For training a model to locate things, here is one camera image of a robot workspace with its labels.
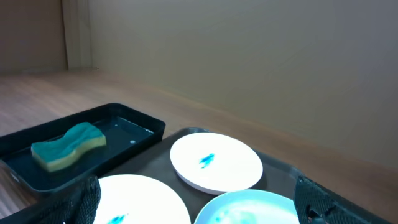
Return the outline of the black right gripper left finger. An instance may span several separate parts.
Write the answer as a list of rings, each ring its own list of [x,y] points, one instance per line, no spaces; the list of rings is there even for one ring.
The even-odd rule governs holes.
[[[66,192],[59,193],[40,213],[39,224],[92,224],[101,199],[100,183],[89,176]]]

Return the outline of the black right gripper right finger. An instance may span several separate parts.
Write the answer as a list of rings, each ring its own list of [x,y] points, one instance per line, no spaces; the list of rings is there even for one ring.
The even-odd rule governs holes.
[[[301,224],[389,224],[302,175],[297,179],[293,201]]]

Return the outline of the white plate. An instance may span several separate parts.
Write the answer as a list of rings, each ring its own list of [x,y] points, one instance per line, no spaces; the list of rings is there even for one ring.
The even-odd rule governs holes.
[[[190,224],[187,207],[165,183],[143,175],[121,174],[99,180],[101,199],[94,224]]]

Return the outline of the green yellow sponge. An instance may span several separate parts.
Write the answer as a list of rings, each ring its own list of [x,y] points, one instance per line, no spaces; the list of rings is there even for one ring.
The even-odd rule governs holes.
[[[32,157],[47,172],[66,169],[87,152],[107,145],[106,136],[88,122],[70,128],[60,139],[35,142],[31,145]]]

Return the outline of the light blue shallow plate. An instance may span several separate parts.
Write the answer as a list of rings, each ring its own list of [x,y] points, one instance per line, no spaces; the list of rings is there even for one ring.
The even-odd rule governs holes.
[[[209,201],[194,224],[299,224],[293,200],[265,190],[227,192]]]

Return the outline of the white plate stain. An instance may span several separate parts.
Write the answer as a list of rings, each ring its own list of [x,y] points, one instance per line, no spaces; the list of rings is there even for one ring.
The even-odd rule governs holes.
[[[263,174],[259,156],[245,143],[217,133],[193,133],[176,140],[170,161],[189,186],[212,195],[245,190]]]

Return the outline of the black water tub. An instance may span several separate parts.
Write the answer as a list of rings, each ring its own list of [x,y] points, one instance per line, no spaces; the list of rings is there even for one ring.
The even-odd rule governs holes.
[[[47,172],[34,161],[30,152],[33,143],[59,139],[83,122],[100,129],[107,144],[58,172]],[[44,198],[91,174],[105,175],[160,142],[164,131],[163,121],[120,103],[108,103],[2,136],[1,161],[19,185],[35,198]]]

